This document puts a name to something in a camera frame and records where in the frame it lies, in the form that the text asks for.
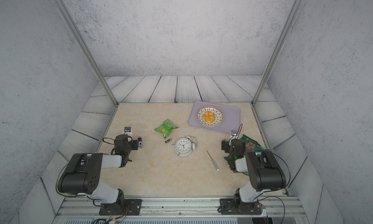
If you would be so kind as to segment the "clear handle screwdriver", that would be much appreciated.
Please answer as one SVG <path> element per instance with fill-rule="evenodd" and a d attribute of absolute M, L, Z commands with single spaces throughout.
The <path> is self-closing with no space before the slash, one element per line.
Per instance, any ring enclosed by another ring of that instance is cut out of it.
<path fill-rule="evenodd" d="M 210 153 L 209 153 L 208 151 L 207 151 L 207 154 L 208 154 L 208 156 L 210 157 L 211 163 L 212 163 L 212 165 L 214 166 L 215 170 L 216 170 L 216 171 L 219 171 L 220 169 L 219 169 L 217 163 L 215 162 L 215 160 L 212 158 L 212 156 L 210 155 Z"/>

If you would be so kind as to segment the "white twin-bell alarm clock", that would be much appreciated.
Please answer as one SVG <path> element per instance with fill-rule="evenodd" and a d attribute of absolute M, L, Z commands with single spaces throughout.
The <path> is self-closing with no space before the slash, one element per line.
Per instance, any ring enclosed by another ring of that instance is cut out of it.
<path fill-rule="evenodd" d="M 197 143 L 195 137 L 186 136 L 179 138 L 173 146 L 178 157 L 187 157 L 197 149 Z"/>

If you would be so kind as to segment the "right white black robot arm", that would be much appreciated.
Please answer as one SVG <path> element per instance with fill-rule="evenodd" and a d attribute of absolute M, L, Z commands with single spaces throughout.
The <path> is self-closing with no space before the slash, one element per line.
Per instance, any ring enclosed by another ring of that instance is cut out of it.
<path fill-rule="evenodd" d="M 234 208 L 246 208 L 258 202 L 266 192 L 275 192 L 288 185 L 287 178 L 275 154 L 271 151 L 248 151 L 238 139 L 222 140 L 221 149 L 231 171 L 248 175 L 249 182 L 234 194 Z"/>

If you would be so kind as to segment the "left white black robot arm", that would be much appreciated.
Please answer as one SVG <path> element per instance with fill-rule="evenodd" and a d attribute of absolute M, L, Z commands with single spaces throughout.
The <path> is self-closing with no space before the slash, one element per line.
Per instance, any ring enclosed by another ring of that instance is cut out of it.
<path fill-rule="evenodd" d="M 102 215 L 127 212 L 130 204 L 123 191 L 101 182 L 101 171 L 125 167 L 130 153 L 142 148 L 142 138 L 134 140 L 129 134 L 122 134 L 113 141 L 109 154 L 74 154 L 58 176 L 56 191 L 65 197 L 85 196 L 99 201 Z"/>

